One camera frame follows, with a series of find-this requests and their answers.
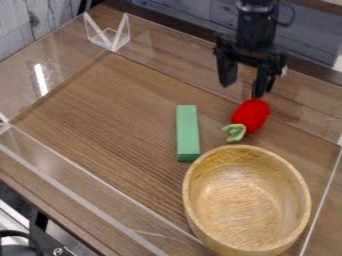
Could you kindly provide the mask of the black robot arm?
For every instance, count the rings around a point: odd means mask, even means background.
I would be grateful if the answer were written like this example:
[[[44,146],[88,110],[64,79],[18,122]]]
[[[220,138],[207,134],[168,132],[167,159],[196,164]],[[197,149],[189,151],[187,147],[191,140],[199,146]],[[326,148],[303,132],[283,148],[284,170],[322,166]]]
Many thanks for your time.
[[[287,22],[279,17],[279,0],[237,0],[237,23],[235,38],[224,33],[215,35],[213,55],[219,82],[223,87],[231,86],[237,78],[237,64],[256,68],[252,82],[252,98],[262,98],[272,89],[275,80],[286,73],[286,54],[274,44],[276,28],[288,27],[295,19]]]

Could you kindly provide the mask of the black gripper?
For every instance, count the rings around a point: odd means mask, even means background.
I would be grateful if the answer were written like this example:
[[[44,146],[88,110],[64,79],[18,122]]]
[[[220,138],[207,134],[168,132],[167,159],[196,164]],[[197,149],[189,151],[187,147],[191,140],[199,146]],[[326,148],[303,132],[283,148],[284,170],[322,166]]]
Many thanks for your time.
[[[239,63],[252,67],[259,66],[256,79],[252,83],[252,98],[262,98],[271,91],[275,77],[286,75],[286,53],[274,46],[248,49],[237,44],[232,36],[216,33],[213,55],[217,63],[219,82],[223,87],[235,83]],[[263,61],[270,61],[271,65],[260,64]]]

